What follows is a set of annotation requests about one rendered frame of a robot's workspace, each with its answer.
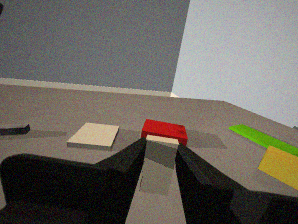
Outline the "red rectangular block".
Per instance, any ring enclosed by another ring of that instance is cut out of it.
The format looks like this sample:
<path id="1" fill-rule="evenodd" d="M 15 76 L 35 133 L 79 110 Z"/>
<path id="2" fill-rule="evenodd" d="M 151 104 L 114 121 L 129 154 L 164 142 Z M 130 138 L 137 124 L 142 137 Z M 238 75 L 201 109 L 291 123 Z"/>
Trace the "red rectangular block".
<path id="1" fill-rule="evenodd" d="M 144 123 L 141 132 L 141 138 L 147 138 L 147 135 L 178 139 L 178 142 L 184 144 L 185 146 L 188 140 L 185 127 L 183 125 L 150 119 L 146 119 Z"/>

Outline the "beige rectangular block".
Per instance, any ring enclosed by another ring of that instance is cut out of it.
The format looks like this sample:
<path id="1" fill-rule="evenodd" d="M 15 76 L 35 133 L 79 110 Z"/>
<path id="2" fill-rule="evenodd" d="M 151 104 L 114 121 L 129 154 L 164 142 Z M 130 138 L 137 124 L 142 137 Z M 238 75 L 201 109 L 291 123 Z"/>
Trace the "beige rectangular block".
<path id="1" fill-rule="evenodd" d="M 147 135 L 140 192 L 168 196 L 178 139 Z"/>

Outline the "yellow rectangular block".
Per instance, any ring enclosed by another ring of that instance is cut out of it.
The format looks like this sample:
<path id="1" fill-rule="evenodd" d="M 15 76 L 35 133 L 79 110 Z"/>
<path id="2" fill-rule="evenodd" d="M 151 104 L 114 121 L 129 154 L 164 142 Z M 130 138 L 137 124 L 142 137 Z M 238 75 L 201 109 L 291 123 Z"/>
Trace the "yellow rectangular block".
<path id="1" fill-rule="evenodd" d="M 269 145 L 258 169 L 298 190 L 297 156 Z"/>

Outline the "beige flat slab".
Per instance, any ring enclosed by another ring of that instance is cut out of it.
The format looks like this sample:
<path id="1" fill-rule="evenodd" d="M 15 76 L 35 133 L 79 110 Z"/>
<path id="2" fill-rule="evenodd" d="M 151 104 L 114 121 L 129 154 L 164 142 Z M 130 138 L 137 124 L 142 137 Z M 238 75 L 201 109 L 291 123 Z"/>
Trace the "beige flat slab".
<path id="1" fill-rule="evenodd" d="M 119 126 L 85 123 L 68 141 L 67 147 L 111 151 Z"/>

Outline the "green flat block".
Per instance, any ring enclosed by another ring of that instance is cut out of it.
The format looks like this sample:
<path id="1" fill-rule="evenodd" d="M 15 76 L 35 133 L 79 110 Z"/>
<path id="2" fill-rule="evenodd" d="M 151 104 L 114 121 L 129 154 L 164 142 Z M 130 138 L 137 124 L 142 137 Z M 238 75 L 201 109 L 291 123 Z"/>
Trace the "green flat block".
<path id="1" fill-rule="evenodd" d="M 252 129 L 246 125 L 240 124 L 240 125 L 230 126 L 229 129 L 258 143 L 259 145 L 265 148 L 268 148 L 270 145 L 298 157 L 298 148 L 291 146 L 285 142 L 282 142 L 278 139 L 275 139 L 262 132 L 259 132 L 255 129 Z"/>

